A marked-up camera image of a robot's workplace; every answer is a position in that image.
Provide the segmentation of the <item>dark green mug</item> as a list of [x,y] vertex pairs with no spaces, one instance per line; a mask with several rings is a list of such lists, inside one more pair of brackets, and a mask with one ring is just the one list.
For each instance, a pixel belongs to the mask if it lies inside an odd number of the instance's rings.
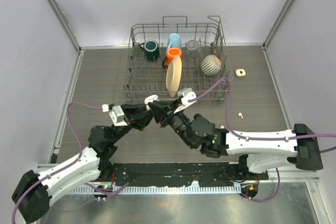
[[155,40],[147,40],[141,43],[140,48],[149,61],[156,61],[160,56],[159,44]]

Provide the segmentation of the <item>white earbud charging case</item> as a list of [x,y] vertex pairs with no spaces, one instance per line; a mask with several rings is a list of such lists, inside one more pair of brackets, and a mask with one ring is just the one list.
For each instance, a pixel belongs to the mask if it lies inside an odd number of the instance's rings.
[[149,97],[147,97],[147,98],[144,99],[144,104],[146,106],[146,110],[147,111],[150,110],[149,103],[151,103],[151,102],[153,102],[153,101],[155,101],[157,99],[158,99],[158,96],[155,95],[155,94],[154,95],[150,95]]

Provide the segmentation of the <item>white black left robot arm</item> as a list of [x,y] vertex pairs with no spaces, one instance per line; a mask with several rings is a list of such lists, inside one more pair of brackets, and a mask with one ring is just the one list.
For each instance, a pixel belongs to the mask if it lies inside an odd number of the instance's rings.
[[26,223],[33,223],[76,187],[96,179],[107,181],[113,170],[110,158],[117,151],[116,142],[132,129],[144,130],[153,118],[146,104],[104,104],[101,109],[109,113],[112,125],[94,126],[87,147],[79,147],[78,154],[53,168],[40,173],[29,170],[22,175],[12,194],[12,223],[18,212]]

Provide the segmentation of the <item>beige plate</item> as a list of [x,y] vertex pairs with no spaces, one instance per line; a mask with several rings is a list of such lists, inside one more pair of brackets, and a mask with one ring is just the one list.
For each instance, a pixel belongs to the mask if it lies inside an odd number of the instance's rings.
[[182,75],[182,61],[176,57],[169,64],[166,72],[166,88],[170,97],[175,97],[179,90]]

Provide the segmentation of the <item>striped ceramic bowl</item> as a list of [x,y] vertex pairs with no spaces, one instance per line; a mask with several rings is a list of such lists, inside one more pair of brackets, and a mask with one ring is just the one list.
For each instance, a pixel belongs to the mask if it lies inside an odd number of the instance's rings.
[[201,62],[201,70],[207,76],[212,76],[220,72],[222,63],[215,55],[206,56]]

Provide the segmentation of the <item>light blue mug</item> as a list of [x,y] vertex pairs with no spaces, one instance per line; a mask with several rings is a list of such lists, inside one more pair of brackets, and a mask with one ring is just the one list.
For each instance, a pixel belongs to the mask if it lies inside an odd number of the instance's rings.
[[170,48],[182,49],[182,42],[179,34],[172,33],[169,35],[167,50],[169,50]]

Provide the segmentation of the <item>orange mug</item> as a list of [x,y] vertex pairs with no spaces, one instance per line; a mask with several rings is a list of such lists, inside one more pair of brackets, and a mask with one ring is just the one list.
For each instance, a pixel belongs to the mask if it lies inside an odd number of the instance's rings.
[[183,60],[183,53],[182,50],[180,48],[170,48],[167,52],[166,52],[166,56],[164,58],[164,60],[162,61],[162,67],[164,69],[166,69],[168,67],[168,65],[172,62],[172,60],[176,57],[180,57],[181,60]]

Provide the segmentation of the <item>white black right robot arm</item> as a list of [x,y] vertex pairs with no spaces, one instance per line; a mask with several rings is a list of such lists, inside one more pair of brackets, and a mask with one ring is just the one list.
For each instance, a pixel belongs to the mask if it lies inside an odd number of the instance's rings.
[[234,132],[219,129],[200,114],[190,120],[177,102],[149,102],[160,127],[170,126],[190,149],[210,158],[239,155],[237,173],[250,179],[269,169],[293,165],[301,170],[322,170],[317,137],[305,124],[280,132]]

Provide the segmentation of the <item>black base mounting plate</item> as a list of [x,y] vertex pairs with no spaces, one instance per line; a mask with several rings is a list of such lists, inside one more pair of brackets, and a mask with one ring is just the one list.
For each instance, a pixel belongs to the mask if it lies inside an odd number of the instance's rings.
[[234,182],[267,180],[267,172],[259,175],[242,171],[238,164],[212,163],[114,163],[99,177],[117,186],[130,183],[135,187],[188,187],[197,181],[200,187],[231,186]]

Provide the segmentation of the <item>clear glass cup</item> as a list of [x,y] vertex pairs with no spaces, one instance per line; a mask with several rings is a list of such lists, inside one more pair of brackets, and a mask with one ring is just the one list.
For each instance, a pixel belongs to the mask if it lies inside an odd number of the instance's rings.
[[189,40],[186,43],[187,58],[190,61],[198,61],[201,58],[201,45],[197,40]]

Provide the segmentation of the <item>beige small earbud case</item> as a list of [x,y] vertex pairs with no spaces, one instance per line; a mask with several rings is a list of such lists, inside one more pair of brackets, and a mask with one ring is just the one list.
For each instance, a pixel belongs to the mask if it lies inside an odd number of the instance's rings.
[[246,71],[244,69],[236,69],[235,75],[237,77],[244,77],[246,75]]

